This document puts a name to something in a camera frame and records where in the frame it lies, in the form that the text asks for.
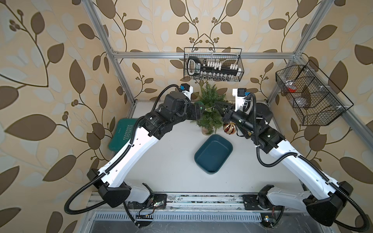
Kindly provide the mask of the green plastic tool case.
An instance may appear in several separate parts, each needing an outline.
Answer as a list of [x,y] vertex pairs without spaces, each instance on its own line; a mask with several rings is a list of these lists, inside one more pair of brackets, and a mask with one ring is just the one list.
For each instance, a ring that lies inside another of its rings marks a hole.
[[111,139],[108,149],[115,153],[130,140],[133,127],[136,123],[136,118],[123,118],[118,121],[113,138]]

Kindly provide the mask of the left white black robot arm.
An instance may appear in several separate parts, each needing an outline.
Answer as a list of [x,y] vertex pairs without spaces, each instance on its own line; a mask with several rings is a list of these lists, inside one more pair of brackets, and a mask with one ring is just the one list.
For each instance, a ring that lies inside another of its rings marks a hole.
[[156,109],[140,117],[130,140],[100,169],[91,169],[87,176],[98,189],[103,204],[114,208],[126,200],[144,203],[150,196],[148,188],[131,187],[125,177],[142,155],[157,143],[173,126],[186,120],[198,120],[205,106],[192,103],[182,92],[172,92]]

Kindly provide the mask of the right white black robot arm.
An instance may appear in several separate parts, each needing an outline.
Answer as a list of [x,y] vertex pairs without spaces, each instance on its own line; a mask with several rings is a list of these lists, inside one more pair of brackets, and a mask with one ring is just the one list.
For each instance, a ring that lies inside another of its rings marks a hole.
[[352,186],[328,176],[272,128],[269,123],[273,113],[267,105],[257,103],[251,110],[244,111],[242,107],[217,102],[214,108],[223,122],[234,123],[246,138],[254,142],[256,157],[262,166],[272,168],[283,164],[307,187],[306,191],[295,192],[267,185],[261,189],[264,205],[270,203],[306,212],[324,226],[336,223],[349,227],[338,221],[337,217],[348,203],[361,211],[351,198]]

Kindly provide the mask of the black socket tool set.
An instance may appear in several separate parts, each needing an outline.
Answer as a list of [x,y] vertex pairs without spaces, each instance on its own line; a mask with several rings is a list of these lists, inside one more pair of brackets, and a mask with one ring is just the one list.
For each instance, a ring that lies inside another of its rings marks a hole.
[[241,76],[244,74],[244,69],[240,67],[235,60],[217,62],[206,58],[198,58],[196,56],[191,56],[186,60],[184,63],[184,71],[189,76],[208,75],[210,73],[227,76]]

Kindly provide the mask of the small green christmas tree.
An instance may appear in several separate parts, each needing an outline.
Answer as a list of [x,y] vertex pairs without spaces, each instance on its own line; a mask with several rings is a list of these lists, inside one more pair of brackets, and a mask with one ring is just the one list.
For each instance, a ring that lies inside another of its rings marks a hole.
[[202,117],[196,121],[196,124],[202,129],[202,133],[206,136],[215,134],[216,131],[223,126],[222,117],[215,108],[215,103],[228,103],[225,92],[220,92],[215,85],[206,82],[201,86],[201,92],[195,94],[197,103],[201,103],[205,107]]

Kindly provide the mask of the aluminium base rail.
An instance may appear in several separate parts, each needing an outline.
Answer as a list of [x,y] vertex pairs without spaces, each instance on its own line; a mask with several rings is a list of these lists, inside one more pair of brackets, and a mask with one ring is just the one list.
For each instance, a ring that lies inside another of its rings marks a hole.
[[[275,223],[282,207],[261,209],[256,203],[255,193],[201,193],[164,192],[156,193],[155,202],[159,207],[148,207],[141,211],[139,204],[128,203],[127,208],[133,218],[140,222],[243,222]],[[111,208],[107,204],[85,214],[84,224],[93,221],[130,221],[123,204]],[[286,207],[279,224],[291,222],[318,224],[311,216],[299,210]]]

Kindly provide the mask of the teal plastic tray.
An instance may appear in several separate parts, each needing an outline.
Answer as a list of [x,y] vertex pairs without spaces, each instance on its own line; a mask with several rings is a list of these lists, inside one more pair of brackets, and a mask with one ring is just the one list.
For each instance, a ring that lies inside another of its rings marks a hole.
[[194,161],[207,174],[219,171],[233,151],[233,145],[220,135],[211,135],[197,150]]

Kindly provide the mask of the green glitter bauble ornament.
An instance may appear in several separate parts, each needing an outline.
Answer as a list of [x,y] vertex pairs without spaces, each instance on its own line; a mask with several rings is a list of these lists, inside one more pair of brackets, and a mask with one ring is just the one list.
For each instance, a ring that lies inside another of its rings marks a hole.
[[204,111],[206,109],[205,105],[201,101],[197,101],[194,104],[201,111]]

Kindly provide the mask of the red gold striped ornament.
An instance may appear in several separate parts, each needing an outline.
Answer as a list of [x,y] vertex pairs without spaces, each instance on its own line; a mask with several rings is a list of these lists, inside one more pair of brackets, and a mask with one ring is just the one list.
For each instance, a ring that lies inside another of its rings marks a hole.
[[237,132],[237,127],[236,127],[235,123],[229,122],[229,123],[225,123],[223,125],[223,130],[226,134],[233,135]]

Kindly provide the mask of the red item in basket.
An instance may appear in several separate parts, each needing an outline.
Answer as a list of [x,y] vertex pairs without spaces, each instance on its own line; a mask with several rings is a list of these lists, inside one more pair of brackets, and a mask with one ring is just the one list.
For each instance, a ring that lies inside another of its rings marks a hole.
[[285,90],[288,93],[296,93],[298,90],[297,86],[294,84],[294,81],[288,81],[284,85],[285,85]]

